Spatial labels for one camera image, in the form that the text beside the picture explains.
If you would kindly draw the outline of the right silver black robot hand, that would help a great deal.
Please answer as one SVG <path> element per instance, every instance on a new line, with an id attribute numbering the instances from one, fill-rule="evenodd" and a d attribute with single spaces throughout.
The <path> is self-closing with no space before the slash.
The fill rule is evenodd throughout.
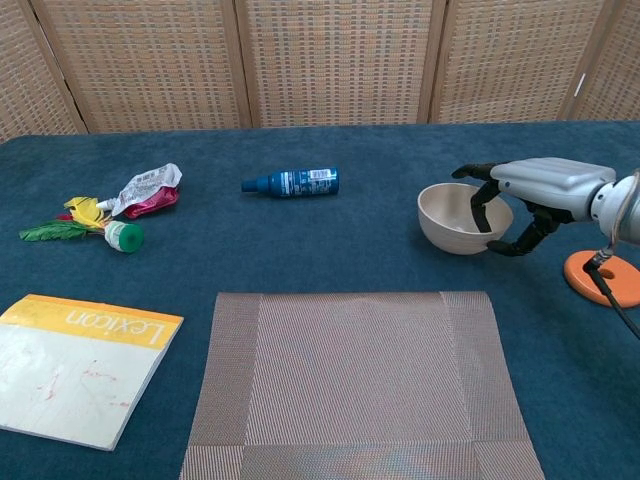
<path id="1" fill-rule="evenodd" d="M 610 167 L 558 157 L 466 164 L 452 176 L 484 182 L 470 200 L 472 217 L 482 233 L 490 230 L 486 205 L 501 193 L 520 199 L 532 213 L 532 222 L 516 241 L 487 243 L 490 251 L 507 257 L 530 253 L 562 224 L 592 221 L 592 203 L 602 188 L 616 182 Z"/>

